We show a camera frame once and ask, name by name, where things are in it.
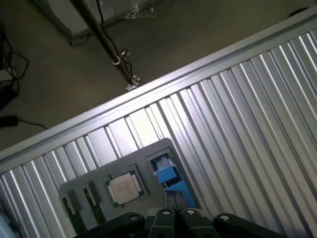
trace metal bolt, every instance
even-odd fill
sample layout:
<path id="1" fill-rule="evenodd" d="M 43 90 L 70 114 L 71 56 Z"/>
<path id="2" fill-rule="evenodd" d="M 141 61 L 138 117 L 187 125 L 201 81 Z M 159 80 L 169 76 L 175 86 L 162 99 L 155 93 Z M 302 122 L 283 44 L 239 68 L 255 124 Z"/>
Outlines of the metal bolt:
<path id="1" fill-rule="evenodd" d="M 134 220 L 137 220 L 138 218 L 139 218 L 139 216 L 137 216 L 137 215 L 132 215 L 132 216 L 130 217 L 130 220 L 134 221 Z"/>
<path id="2" fill-rule="evenodd" d="M 226 222 L 226 221 L 228 221 L 228 220 L 229 220 L 229 217 L 228 217 L 228 216 L 221 216 L 221 217 L 220 217 L 220 219 L 222 219 L 223 221 L 225 221 L 225 222 Z"/>
<path id="3" fill-rule="evenodd" d="M 193 215 L 193 214 L 195 213 L 195 211 L 193 211 L 193 210 L 187 210 L 186 213 L 189 214 L 189 215 Z"/>

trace black cable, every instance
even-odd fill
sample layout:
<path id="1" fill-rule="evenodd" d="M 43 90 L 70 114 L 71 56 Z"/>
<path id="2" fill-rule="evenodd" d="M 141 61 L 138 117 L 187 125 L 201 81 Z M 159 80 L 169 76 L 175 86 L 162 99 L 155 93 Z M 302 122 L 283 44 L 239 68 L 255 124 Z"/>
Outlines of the black cable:
<path id="1" fill-rule="evenodd" d="M 30 61 L 26 57 L 21 55 L 20 53 L 13 51 L 12 45 L 10 44 L 9 40 L 6 37 L 6 31 L 5 31 L 5 28 L 2 24 L 0 24 L 0 54 L 4 58 L 4 60 L 2 61 L 1 68 L 5 69 L 12 77 L 9 80 L 0 81 L 0 86 L 3 83 L 11 83 L 9 85 L 6 85 L 5 87 L 11 87 L 12 91 L 13 90 L 15 91 L 14 96 L 17 97 L 19 94 L 19 91 L 20 91 L 19 80 L 25 76 L 25 73 L 26 73 L 27 69 L 29 68 Z M 13 71 L 13 68 L 12 68 L 12 58 L 14 55 L 16 55 L 19 58 L 26 61 L 26 65 L 25 65 L 24 70 L 20 76 L 16 76 L 14 71 Z M 44 126 L 42 124 L 33 123 L 33 122 L 29 122 L 29 121 L 26 121 L 23 119 L 19 119 L 17 116 L 1 117 L 0 119 L 3 122 L 5 122 L 4 124 L 8 124 L 9 126 L 15 126 L 15 125 L 17 125 L 18 121 L 21 121 L 21 122 L 24 122 L 24 123 L 27 123 L 30 125 L 40 126 L 40 127 L 44 128 L 45 130 L 48 129 L 46 126 Z"/>
<path id="2" fill-rule="evenodd" d="M 131 84 L 133 84 L 133 85 L 135 85 L 135 86 L 138 87 L 138 85 L 136 85 L 136 84 L 134 84 L 134 83 L 132 82 L 132 78 L 133 78 L 132 64 L 131 64 L 129 61 L 127 61 L 126 58 L 121 57 L 121 55 L 120 55 L 120 53 L 119 53 L 119 51 L 118 51 L 118 48 L 117 48 L 117 46 L 115 45 L 113 39 L 112 39 L 112 38 L 110 37 L 110 35 L 108 35 L 107 32 L 105 31 L 105 29 L 104 29 L 105 20 L 104 20 L 104 15 L 103 15 L 103 13 L 102 13 L 102 11 L 101 11 L 101 7 L 100 7 L 100 2 L 99 2 L 99 0 L 96 0 L 96 4 L 97 4 L 97 9 L 98 9 L 98 12 L 99 12 L 99 15 L 100 15 L 100 19 L 101 19 L 101 29 L 102 29 L 103 33 L 104 33 L 105 36 L 110 40 L 110 42 L 111 42 L 111 44 L 112 44 L 112 46 L 113 46 L 113 48 L 114 48 L 114 50 L 115 50 L 117 56 L 118 56 L 121 60 L 123 60 L 127 65 L 129 65 L 129 70 L 130 70 L 130 82 L 128 82 L 128 83 L 131 83 Z"/>
<path id="3" fill-rule="evenodd" d="M 12 77 L 12 79 L 10 80 L 3 80 L 0 82 L 0 85 L 2 83 L 5 83 L 5 82 L 11 82 L 11 87 L 13 88 L 14 84 L 16 83 L 16 93 L 17 95 L 19 94 L 19 89 L 20 89 L 20 85 L 19 85 L 19 79 L 23 78 L 25 76 L 25 73 L 29 67 L 29 60 L 27 58 L 25 58 L 23 55 L 13 51 L 12 49 L 12 46 L 9 42 L 9 40 L 7 39 L 6 37 L 6 31 L 5 31 L 5 28 L 2 24 L 0 24 L 0 50 L 1 50 L 1 54 L 2 56 L 4 57 L 5 59 L 5 62 L 2 63 L 2 68 L 5 68 L 5 70 L 10 74 L 10 76 Z M 5 45 L 7 45 L 8 47 L 8 52 L 6 52 L 5 50 Z M 22 74 L 17 77 L 14 75 L 14 72 L 13 72 L 13 68 L 12 68 L 12 56 L 13 55 L 17 55 L 19 56 L 21 59 L 23 59 L 24 61 L 26 61 L 26 65 L 25 65 L 25 68 L 22 72 Z"/>
<path id="4" fill-rule="evenodd" d="M 43 129 L 47 130 L 48 128 L 42 124 L 39 124 L 39 123 L 33 123 L 33 122 L 29 122 L 29 121 L 26 121 L 26 120 L 22 120 L 22 119 L 18 119 L 19 121 L 21 122 L 24 122 L 24 123 L 27 123 L 27 124 L 30 124 L 30 125 L 36 125 L 36 126 L 40 126 L 42 127 Z"/>

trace blue component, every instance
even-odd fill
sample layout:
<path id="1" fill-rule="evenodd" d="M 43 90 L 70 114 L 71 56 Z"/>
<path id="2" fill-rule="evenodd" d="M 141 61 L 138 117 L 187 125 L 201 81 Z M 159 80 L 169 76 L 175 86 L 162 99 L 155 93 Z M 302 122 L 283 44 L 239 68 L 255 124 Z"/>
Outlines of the blue component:
<path id="1" fill-rule="evenodd" d="M 157 171 L 157 177 L 160 183 L 165 183 L 177 177 L 174 168 L 165 166 Z"/>
<path id="2" fill-rule="evenodd" d="M 187 184 L 183 180 L 182 175 L 168 156 L 160 157 L 152 161 L 157 171 L 156 176 L 160 184 L 164 186 L 165 191 L 181 191 L 186 198 L 188 207 L 195 207 L 195 202 L 190 194 Z"/>
<path id="3" fill-rule="evenodd" d="M 193 199 L 192 195 L 190 194 L 190 191 L 189 191 L 186 183 L 183 180 L 172 185 L 171 187 L 167 187 L 165 189 L 165 191 L 182 191 L 183 195 L 186 198 L 187 206 L 188 207 L 195 207 L 194 199 Z"/>

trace screw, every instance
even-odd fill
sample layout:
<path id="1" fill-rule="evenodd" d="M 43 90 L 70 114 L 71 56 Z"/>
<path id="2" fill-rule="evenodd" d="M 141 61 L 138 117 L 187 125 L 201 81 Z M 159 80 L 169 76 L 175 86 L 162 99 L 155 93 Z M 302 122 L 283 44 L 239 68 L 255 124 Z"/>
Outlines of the screw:
<path id="1" fill-rule="evenodd" d="M 229 217 L 228 217 L 228 216 L 221 216 L 221 217 L 220 217 L 220 219 L 222 219 L 223 221 L 225 221 L 225 222 L 226 222 L 226 221 L 228 221 L 228 220 L 229 220 Z"/>
<path id="2" fill-rule="evenodd" d="M 186 213 L 189 214 L 189 215 L 193 215 L 193 214 L 195 213 L 195 211 L 193 211 L 193 210 L 187 210 Z"/>
<path id="3" fill-rule="evenodd" d="M 139 218 L 139 216 L 137 216 L 137 215 L 132 215 L 132 216 L 130 217 L 130 220 L 134 221 L 134 220 L 137 220 L 138 218 Z"/>
<path id="4" fill-rule="evenodd" d="M 125 57 L 125 56 L 129 56 L 130 55 L 130 52 L 127 50 L 127 49 L 123 49 L 122 52 L 121 52 L 121 58 L 122 57 Z"/>

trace corrugated metal panel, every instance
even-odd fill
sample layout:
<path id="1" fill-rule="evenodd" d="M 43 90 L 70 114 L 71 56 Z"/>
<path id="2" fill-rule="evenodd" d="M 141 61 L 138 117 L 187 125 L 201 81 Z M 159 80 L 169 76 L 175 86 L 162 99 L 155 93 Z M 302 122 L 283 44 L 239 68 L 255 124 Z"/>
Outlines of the corrugated metal panel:
<path id="1" fill-rule="evenodd" d="M 170 138 L 201 207 L 317 237 L 317 30 L 117 118 L 0 178 L 26 237 L 73 237 L 58 187 Z"/>

